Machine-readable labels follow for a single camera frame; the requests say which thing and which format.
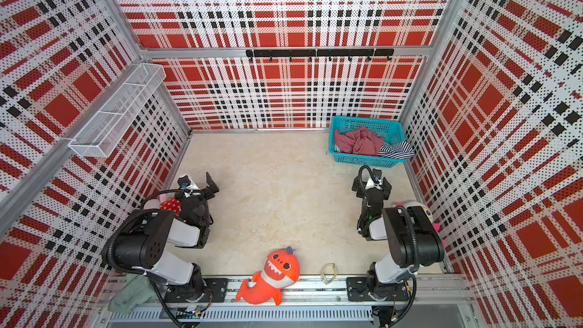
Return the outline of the maroon tank top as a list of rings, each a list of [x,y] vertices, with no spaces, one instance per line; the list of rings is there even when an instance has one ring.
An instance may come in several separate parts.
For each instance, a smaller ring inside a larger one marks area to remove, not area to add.
[[[338,129],[333,133],[335,151],[360,156],[378,156],[384,139],[365,126],[341,134]]]

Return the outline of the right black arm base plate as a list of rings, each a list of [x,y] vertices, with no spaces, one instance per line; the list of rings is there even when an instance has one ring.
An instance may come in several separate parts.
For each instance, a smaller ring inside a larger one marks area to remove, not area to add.
[[[346,279],[346,288],[350,302],[407,302],[409,299],[404,283],[384,284],[356,276]]]

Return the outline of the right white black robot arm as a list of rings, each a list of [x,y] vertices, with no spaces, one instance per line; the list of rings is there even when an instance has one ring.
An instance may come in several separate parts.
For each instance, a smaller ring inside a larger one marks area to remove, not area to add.
[[[367,241],[386,241],[388,254],[373,262],[365,277],[346,279],[351,302],[407,302],[421,267],[438,264],[445,247],[431,211],[416,201],[386,207],[392,185],[379,169],[361,166],[352,191],[361,199],[357,232]]]

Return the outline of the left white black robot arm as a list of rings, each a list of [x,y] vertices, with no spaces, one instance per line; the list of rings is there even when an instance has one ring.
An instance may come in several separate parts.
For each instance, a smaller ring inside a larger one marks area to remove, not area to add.
[[[183,288],[182,299],[187,302],[200,300],[209,292],[200,266],[182,260],[165,247],[167,244],[185,249],[205,247],[214,224],[209,200],[219,192],[219,186],[207,173],[204,188],[183,175],[177,188],[145,197],[104,245],[103,262],[121,273]]]

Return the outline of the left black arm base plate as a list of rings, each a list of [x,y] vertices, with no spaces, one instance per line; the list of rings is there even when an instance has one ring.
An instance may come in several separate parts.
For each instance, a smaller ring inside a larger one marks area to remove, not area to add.
[[[164,302],[178,303],[222,303],[227,293],[227,278],[203,278],[202,287],[170,285],[163,297]]]

